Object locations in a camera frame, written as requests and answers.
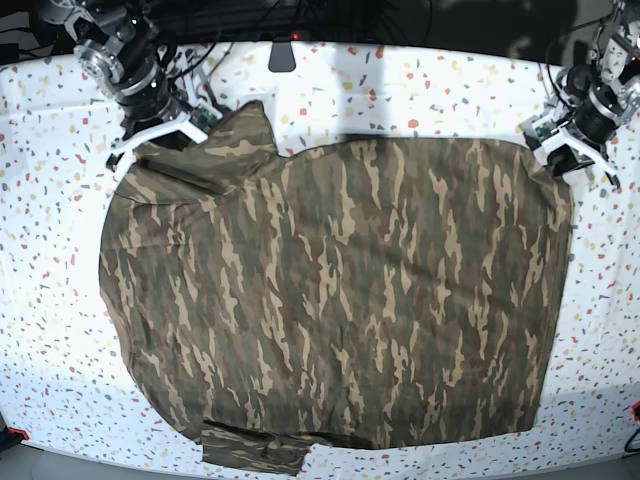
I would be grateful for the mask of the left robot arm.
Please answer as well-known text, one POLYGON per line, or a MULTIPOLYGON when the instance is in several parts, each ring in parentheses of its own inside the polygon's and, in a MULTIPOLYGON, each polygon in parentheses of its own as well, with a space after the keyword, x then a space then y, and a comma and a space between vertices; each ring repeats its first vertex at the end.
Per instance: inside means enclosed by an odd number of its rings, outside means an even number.
POLYGON ((639 112, 639 18, 626 6, 614 1, 608 15, 582 25, 596 28, 584 63, 557 75, 545 66, 552 94, 532 128, 554 177, 596 166, 620 187, 606 144, 639 112))

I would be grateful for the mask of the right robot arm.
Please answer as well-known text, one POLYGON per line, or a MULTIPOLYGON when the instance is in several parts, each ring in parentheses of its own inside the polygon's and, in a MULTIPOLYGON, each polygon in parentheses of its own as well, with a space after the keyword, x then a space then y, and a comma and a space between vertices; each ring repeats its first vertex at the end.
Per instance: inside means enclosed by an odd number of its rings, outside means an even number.
POLYGON ((144 1, 37 1, 35 11, 64 28, 81 68, 124 112, 108 169, 147 142, 179 148, 207 140, 221 113, 196 95, 190 74, 199 64, 170 70, 178 58, 175 35, 147 16, 144 1))

